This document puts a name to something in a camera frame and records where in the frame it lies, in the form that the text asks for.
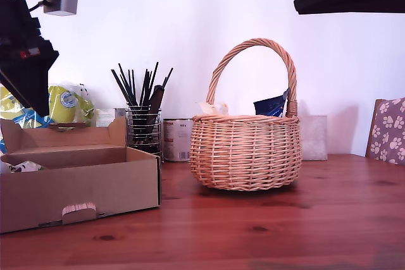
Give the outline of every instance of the can label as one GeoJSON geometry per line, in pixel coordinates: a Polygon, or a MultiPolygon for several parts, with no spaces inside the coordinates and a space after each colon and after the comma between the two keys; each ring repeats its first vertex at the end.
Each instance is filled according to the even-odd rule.
{"type": "Polygon", "coordinates": [[[165,138],[163,157],[165,160],[190,160],[191,130],[191,120],[163,121],[163,135],[165,138]]]}

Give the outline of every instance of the wicker basket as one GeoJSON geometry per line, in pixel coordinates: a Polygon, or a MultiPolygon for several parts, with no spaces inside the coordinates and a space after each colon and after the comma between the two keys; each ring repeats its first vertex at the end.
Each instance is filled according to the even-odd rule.
{"type": "Polygon", "coordinates": [[[207,187],[256,191],[288,185],[301,167],[301,141],[296,101],[296,69],[290,55],[269,39],[251,39],[234,47],[220,62],[209,85],[214,104],[222,71],[239,52],[266,46],[283,59],[289,77],[286,117],[199,115],[193,117],[190,166],[207,187]]]}

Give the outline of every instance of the wooden table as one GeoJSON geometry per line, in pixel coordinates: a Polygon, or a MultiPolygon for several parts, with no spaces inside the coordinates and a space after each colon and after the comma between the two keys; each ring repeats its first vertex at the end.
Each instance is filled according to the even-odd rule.
{"type": "Polygon", "coordinates": [[[163,167],[163,204],[1,236],[1,269],[405,269],[405,167],[303,163],[291,186],[227,192],[163,167]]]}

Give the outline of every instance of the white wall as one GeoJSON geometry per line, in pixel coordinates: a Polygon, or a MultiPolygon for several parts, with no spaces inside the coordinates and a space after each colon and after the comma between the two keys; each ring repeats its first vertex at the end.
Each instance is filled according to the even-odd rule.
{"type": "MultiPolygon", "coordinates": [[[[37,0],[28,0],[34,5],[37,0]]],[[[405,15],[299,16],[293,0],[79,0],[76,16],[35,12],[60,57],[51,82],[84,83],[97,107],[124,106],[110,69],[160,62],[158,81],[175,70],[163,116],[199,114],[212,71],[238,43],[266,37],[290,52],[301,114],[327,114],[330,152],[364,155],[374,101],[404,97],[405,15]]],[[[281,94],[287,74],[264,47],[238,55],[223,73],[216,100],[232,114],[254,114],[252,102],[281,94]]]]}

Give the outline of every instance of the box flap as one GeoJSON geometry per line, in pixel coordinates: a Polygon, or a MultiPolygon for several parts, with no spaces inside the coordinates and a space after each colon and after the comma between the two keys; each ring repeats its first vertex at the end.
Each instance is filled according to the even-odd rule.
{"type": "Polygon", "coordinates": [[[7,153],[23,150],[25,153],[38,148],[50,150],[80,149],[86,145],[114,145],[124,147],[126,144],[127,124],[124,117],[117,118],[109,127],[75,128],[58,132],[48,128],[23,129],[12,120],[0,120],[1,131],[7,153]]]}

